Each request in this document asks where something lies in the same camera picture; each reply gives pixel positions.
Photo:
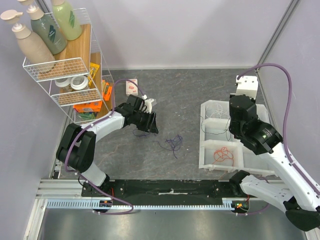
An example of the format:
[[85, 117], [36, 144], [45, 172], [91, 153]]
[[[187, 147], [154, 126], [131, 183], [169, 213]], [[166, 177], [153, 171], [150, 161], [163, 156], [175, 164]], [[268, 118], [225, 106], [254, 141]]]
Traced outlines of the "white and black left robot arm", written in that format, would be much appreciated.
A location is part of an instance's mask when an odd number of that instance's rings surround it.
[[109, 176], [94, 163], [96, 143], [110, 133], [135, 125], [139, 131], [158, 134], [156, 113], [152, 111], [156, 100], [129, 95], [127, 101], [92, 123], [71, 123], [65, 129], [56, 152], [56, 159], [92, 183], [92, 191], [99, 197], [110, 191]]

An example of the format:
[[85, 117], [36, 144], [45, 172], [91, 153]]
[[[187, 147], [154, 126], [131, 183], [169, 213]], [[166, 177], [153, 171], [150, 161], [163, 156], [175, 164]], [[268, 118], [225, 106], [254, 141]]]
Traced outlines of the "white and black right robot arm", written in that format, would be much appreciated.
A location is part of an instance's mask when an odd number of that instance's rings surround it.
[[287, 186], [276, 187], [240, 170], [230, 179], [230, 193], [235, 197], [251, 195], [269, 203], [304, 232], [319, 228], [320, 185], [290, 153], [281, 134], [259, 119], [255, 101], [246, 95], [231, 96], [229, 115], [229, 131], [234, 138], [266, 160]]

